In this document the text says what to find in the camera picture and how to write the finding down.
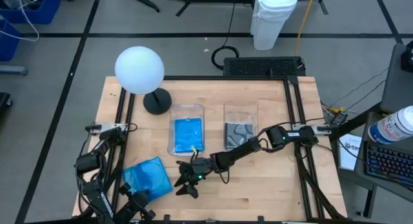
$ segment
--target blue bin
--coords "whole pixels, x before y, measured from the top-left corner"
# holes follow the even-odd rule
[[[0,19],[0,30],[7,34],[20,37],[20,33],[4,19]],[[0,33],[0,61],[9,61],[13,58],[19,41],[17,38]]]
[[[32,24],[50,24],[59,8],[60,0],[42,0],[37,10],[25,10]],[[0,9],[2,15],[10,23],[27,23],[21,10]]]

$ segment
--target gray floor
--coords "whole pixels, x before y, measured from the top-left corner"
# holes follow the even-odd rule
[[[226,32],[231,4],[191,4],[181,17],[175,13],[183,3],[152,0],[161,13],[134,0],[101,0],[91,33],[184,33]],[[413,34],[411,0],[384,0],[399,33]],[[94,0],[62,1],[51,25],[36,25],[41,33],[82,33]],[[298,32],[308,2],[300,2],[285,23],[283,33]],[[304,33],[390,34],[390,28],[376,0],[325,0],[330,15],[314,4]],[[252,10],[236,5],[231,32],[249,32]],[[32,32],[27,25],[16,25]],[[22,41],[16,55],[6,65],[24,65],[29,74],[0,75],[0,91],[9,92],[15,105],[0,125],[0,216],[2,223],[13,223],[34,165],[60,98],[77,46],[78,38],[42,37],[36,43]],[[104,78],[114,75],[114,62],[130,46],[154,49],[165,64],[167,75],[221,75],[210,63],[211,53],[225,38],[89,38],[63,109],[52,146],[33,197],[26,221],[69,218],[76,194],[73,163],[86,137],[83,130],[96,116]],[[321,100],[333,103],[388,67],[395,40],[389,39],[310,39],[301,40],[299,55],[314,76]],[[242,57],[293,56],[294,38],[279,38],[272,50],[254,50],[249,37],[233,37],[228,45],[239,49]],[[223,52],[219,60],[232,57]],[[337,106],[349,107],[385,79],[385,73],[341,100]],[[383,87],[354,106],[362,112],[381,99]],[[363,209],[367,192],[341,180],[348,215]],[[379,190],[374,213],[369,221],[412,223],[413,204],[385,190]]]

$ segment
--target blue packet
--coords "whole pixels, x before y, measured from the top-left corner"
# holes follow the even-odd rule
[[[124,169],[123,180],[130,185],[130,192],[133,194],[137,191],[149,190],[149,201],[172,191],[172,186],[159,157]]]
[[[201,118],[175,120],[175,152],[193,152],[192,147],[203,151]]]

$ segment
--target white ball lamp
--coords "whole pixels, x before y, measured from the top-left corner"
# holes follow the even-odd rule
[[[116,59],[115,75],[119,84],[133,94],[146,94],[143,106],[153,115],[169,110],[172,99],[162,83],[165,69],[161,58],[151,49],[133,46],[124,50]]]

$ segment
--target paper sheet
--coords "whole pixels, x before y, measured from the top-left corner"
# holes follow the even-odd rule
[[[343,137],[340,138],[340,142],[343,145],[340,144],[339,147],[339,168],[346,169],[346,170],[354,170],[354,167],[356,166],[356,158],[349,154],[344,147],[353,153],[355,156],[359,155],[359,150],[360,150],[360,144],[361,144],[361,137],[359,136],[354,136],[352,134],[346,134]]]

